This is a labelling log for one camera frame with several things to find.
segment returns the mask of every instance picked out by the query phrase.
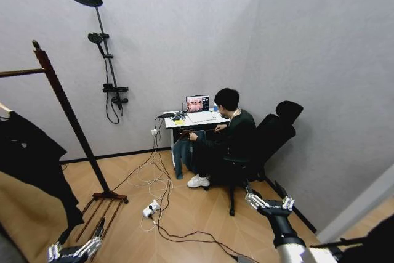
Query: robotic hand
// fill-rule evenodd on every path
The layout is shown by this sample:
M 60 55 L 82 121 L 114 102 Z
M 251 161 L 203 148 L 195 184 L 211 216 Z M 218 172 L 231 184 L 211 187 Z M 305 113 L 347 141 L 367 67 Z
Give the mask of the robotic hand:
M 92 239 L 88 240 L 83 246 L 72 246 L 62 248 L 62 244 L 58 241 L 51 245 L 47 251 L 48 263 L 82 263 L 86 262 L 102 245 L 102 235 L 104 230 L 103 218 Z
M 268 218 L 275 234 L 273 244 L 279 252 L 281 262 L 303 262 L 301 254 L 306 250 L 305 243 L 287 219 L 292 213 L 294 199 L 286 196 L 283 201 L 263 200 L 252 190 L 248 190 L 245 199 L 257 212 Z

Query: black hair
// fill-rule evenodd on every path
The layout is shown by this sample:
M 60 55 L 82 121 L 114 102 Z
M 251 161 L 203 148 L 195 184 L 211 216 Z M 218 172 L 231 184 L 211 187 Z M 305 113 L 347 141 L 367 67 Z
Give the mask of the black hair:
M 228 111 L 235 111 L 238 108 L 239 92 L 236 89 L 221 89 L 215 96 L 216 105 L 223 106 Z

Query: gray wall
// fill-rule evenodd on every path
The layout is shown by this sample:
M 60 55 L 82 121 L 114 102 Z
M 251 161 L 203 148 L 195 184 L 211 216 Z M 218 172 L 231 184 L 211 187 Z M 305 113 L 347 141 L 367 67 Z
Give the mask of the gray wall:
M 305 107 L 266 171 L 318 230 L 394 163 L 393 32 L 394 0 L 260 0 L 243 104 Z
M 99 30 L 95 10 L 73 0 L 0 0 L 0 70 L 38 67 L 37 39 L 96 155 L 149 149 L 162 111 L 179 109 L 186 95 L 240 87 L 257 0 L 103 1 L 118 84 L 129 86 L 119 126 L 105 116 L 104 62 L 87 40 Z M 3 78 L 0 101 L 65 147 L 64 159 L 84 157 L 44 75 Z

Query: man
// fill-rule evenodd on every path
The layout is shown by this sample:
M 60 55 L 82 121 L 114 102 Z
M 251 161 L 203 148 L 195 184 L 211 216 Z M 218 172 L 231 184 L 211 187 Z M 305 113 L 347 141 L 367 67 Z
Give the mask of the man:
M 215 128 L 214 140 L 200 139 L 194 132 L 189 134 L 190 140 L 196 141 L 199 147 L 196 157 L 198 174 L 187 183 L 190 188 L 209 186 L 207 174 L 213 172 L 226 178 L 229 167 L 223 161 L 224 155 L 235 158 L 250 156 L 256 125 L 252 115 L 238 108 L 238 102 L 238 91 L 229 88 L 220 90 L 215 96 L 215 103 L 220 114 L 230 119 L 229 124 L 220 124 Z

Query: power outlet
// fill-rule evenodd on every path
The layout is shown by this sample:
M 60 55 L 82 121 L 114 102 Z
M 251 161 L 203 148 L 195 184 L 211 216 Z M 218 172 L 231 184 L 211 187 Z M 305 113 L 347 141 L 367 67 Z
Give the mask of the power outlet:
M 149 218 L 154 212 L 156 212 L 160 208 L 160 205 L 156 200 L 153 200 L 152 203 L 143 209 L 142 214 L 145 218 Z

